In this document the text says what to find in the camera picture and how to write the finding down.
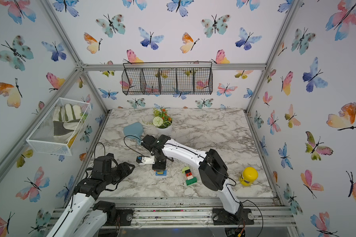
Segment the light blue lego brick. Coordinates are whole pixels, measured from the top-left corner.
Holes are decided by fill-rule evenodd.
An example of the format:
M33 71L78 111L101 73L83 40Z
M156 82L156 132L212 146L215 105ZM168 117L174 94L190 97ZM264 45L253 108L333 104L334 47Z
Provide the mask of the light blue lego brick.
M167 176L167 171L166 170L164 170L164 171L156 171L155 175L156 176Z

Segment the lime green lego brick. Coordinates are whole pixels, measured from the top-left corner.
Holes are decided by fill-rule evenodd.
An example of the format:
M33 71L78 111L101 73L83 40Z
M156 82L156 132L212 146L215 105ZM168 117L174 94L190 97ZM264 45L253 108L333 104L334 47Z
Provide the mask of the lime green lego brick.
M190 168L189 168L188 166L184 167L184 168L182 169L182 173L185 173L186 170L190 170Z

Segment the green lego base brick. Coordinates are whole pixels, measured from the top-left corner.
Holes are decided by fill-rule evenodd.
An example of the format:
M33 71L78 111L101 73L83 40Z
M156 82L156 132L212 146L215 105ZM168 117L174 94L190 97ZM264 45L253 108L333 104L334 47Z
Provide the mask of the green lego base brick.
M197 178L196 177L193 177L191 179L186 180L186 185L187 186L195 184L195 183L197 183Z

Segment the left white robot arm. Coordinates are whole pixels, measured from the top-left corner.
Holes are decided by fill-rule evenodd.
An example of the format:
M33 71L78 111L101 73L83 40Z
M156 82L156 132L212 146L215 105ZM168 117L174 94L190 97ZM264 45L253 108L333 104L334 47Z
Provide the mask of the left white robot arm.
M98 198L104 191L112 192L108 186L118 186L134 169L133 164L117 163L112 153L94 159L93 167L87 168L91 174L75 186L73 196L47 236L94 237L102 226L114 226L117 232L121 226L129 226L132 210L117 210L115 203Z

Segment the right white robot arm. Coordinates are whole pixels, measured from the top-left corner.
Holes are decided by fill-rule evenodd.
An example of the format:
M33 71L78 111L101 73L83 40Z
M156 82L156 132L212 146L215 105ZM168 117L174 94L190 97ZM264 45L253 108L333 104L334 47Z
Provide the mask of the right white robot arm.
M153 170L163 172L167 160L179 160L199 171L202 184L217 192L226 212L235 216L242 212L243 205L231 188L227 166L217 151L190 148L166 135L159 138L146 135L140 144L150 152L149 158L154 161Z

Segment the white plant pot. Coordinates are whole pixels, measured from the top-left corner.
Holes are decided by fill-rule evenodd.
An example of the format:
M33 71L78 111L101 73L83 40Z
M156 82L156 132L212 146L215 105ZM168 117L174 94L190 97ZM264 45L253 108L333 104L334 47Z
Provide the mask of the white plant pot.
M172 134L172 132L173 132L173 126L172 125L170 125L170 126L168 126L166 128L158 128L157 127L156 129L157 129L157 132L159 134L167 135L167 136L170 136Z

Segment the artificial green plant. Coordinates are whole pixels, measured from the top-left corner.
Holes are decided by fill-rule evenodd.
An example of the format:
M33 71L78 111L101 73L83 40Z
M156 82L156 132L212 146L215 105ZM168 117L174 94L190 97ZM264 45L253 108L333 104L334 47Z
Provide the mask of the artificial green plant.
M168 115L168 111L164 108L154 108L153 116L152 124L157 128L168 128L173 123L173 119Z

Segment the grey white work glove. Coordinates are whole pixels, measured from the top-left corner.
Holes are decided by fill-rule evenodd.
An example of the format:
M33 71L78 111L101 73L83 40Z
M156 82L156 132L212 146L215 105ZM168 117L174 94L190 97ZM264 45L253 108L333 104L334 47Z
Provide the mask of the grey white work glove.
M84 119L81 107L72 104L55 106L52 121L53 139L55 142L67 144L83 126Z

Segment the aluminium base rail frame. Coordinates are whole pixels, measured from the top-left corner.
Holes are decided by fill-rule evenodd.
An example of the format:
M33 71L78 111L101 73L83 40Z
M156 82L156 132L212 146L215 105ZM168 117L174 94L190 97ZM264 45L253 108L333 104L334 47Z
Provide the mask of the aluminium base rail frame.
M131 209L131 228L213 227L215 208L221 208L219 198L117 198L100 197L99 201L113 202L117 209ZM296 228L294 216L287 206L275 198L243 198L244 208L252 211L253 227Z

